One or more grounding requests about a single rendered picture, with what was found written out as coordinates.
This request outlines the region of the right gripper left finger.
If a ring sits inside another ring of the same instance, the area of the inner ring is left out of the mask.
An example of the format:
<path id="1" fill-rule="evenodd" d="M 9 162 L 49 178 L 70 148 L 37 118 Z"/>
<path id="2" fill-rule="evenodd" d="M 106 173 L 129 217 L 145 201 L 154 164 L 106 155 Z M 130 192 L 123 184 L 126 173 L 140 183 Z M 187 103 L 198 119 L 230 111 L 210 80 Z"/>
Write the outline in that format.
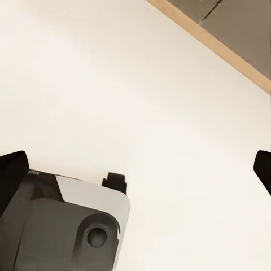
<path id="1" fill-rule="evenodd" d="M 23 183 L 30 167 L 25 151 L 0 156 L 0 217 Z"/>

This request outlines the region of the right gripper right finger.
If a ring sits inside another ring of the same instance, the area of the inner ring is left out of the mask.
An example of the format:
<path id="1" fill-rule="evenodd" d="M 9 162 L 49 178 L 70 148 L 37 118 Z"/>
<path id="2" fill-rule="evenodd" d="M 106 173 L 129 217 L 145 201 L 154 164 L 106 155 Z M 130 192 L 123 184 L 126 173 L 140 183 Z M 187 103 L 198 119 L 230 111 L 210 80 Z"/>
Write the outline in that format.
<path id="1" fill-rule="evenodd" d="M 255 157 L 253 169 L 271 195 L 271 152 L 259 150 Z"/>

